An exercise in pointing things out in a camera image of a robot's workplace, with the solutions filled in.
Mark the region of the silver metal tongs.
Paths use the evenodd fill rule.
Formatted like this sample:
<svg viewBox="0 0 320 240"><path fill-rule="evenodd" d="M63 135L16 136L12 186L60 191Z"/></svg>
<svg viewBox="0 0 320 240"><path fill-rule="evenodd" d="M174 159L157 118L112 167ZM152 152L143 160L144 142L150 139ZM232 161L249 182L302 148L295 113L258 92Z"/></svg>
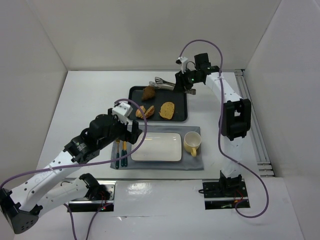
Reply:
<svg viewBox="0 0 320 240"><path fill-rule="evenodd" d="M163 89L163 90L169 90L173 91L175 88L175 83L165 81L164 79L160 77L155 77L154 81L149 82L149 86L154 87L155 89ZM183 93L189 94L189 95L196 95L197 91L194 88L191 88L189 90L184 90Z"/></svg>

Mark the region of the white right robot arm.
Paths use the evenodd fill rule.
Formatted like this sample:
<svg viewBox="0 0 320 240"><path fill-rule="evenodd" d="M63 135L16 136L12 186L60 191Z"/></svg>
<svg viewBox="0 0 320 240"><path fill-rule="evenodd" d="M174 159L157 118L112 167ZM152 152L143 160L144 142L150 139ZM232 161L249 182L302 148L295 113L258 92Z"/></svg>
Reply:
<svg viewBox="0 0 320 240"><path fill-rule="evenodd" d="M239 162L242 154L243 139L251 128L252 105L249 99L242 98L226 81L220 68L212 66L207 53L194 57L195 69L190 70L189 60L179 56L176 63L180 71L175 74L174 92L191 90L196 83L203 83L218 98L222 113L218 121L218 137L223 140L223 161L219 184L222 189L237 188L242 181Z"/></svg>

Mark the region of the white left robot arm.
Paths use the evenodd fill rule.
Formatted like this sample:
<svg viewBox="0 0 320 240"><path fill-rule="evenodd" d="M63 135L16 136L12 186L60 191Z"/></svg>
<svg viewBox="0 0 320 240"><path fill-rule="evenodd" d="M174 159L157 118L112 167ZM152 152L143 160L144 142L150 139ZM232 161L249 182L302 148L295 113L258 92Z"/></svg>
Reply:
<svg viewBox="0 0 320 240"><path fill-rule="evenodd" d="M135 144L143 131L135 120L128 130L132 110L124 102L110 108L92 120L45 168L30 171L30 179L13 189L0 186L0 210L15 234L29 230L45 213L68 201L94 200L106 192L90 173L82 174L69 184L60 187L57 184L81 167L89 166L90 161L115 140Z"/></svg>

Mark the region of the brown chocolate croissant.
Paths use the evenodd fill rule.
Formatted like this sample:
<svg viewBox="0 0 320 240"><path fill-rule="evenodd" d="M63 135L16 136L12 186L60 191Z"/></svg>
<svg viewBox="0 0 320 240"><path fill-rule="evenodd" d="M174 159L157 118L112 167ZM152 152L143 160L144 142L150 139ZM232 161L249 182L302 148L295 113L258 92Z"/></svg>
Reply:
<svg viewBox="0 0 320 240"><path fill-rule="evenodd" d="M149 85L143 89L141 100L146 101L146 100L152 99L155 97L155 95L156 95L155 88Z"/></svg>

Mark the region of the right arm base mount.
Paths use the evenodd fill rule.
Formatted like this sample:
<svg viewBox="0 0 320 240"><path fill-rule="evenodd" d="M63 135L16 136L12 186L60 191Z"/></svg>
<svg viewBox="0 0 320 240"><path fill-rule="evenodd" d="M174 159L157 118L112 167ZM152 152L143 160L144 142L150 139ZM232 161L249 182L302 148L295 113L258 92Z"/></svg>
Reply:
<svg viewBox="0 0 320 240"><path fill-rule="evenodd" d="M220 190L217 181L203 181L202 189L198 190L204 197L204 206L206 210L224 210L234 209L236 204L238 208L250 208L250 201L247 192L247 186L244 181L240 183L237 189Z"/></svg>

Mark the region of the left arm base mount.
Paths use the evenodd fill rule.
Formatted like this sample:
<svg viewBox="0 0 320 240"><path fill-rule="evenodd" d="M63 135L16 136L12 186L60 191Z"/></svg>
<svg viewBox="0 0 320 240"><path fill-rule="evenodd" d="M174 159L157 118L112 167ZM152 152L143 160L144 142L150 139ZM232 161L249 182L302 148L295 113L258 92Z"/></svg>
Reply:
<svg viewBox="0 0 320 240"><path fill-rule="evenodd" d="M98 183L100 185L98 190L67 203L73 213L93 213L99 208L101 208L101 212L114 211L116 182L99 180Z"/></svg>

